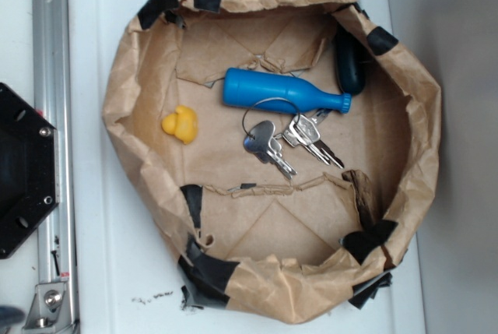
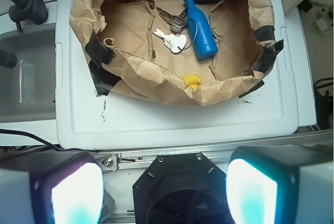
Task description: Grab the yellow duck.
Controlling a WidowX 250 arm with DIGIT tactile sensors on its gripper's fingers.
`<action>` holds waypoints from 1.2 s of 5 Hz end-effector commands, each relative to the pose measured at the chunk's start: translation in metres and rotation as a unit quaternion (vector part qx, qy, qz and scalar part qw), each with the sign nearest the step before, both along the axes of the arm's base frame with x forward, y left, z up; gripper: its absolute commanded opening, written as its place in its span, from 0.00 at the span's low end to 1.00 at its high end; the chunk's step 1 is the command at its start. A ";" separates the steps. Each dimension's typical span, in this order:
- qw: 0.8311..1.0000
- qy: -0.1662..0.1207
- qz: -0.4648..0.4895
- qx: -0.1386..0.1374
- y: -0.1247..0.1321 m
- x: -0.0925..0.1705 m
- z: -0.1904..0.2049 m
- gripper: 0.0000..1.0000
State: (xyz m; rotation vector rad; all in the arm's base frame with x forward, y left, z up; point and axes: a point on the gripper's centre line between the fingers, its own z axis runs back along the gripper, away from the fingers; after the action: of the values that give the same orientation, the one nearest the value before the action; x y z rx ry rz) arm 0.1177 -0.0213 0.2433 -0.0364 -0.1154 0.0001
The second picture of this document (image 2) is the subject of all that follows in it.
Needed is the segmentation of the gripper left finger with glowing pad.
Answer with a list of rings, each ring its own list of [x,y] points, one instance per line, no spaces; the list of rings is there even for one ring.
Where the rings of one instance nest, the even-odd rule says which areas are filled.
[[[86,151],[1,154],[1,223],[98,223],[103,196]]]

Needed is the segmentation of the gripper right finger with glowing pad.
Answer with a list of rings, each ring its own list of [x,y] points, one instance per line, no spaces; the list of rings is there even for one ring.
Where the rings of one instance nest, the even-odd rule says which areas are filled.
[[[333,223],[333,147],[239,146],[226,197],[235,223]]]

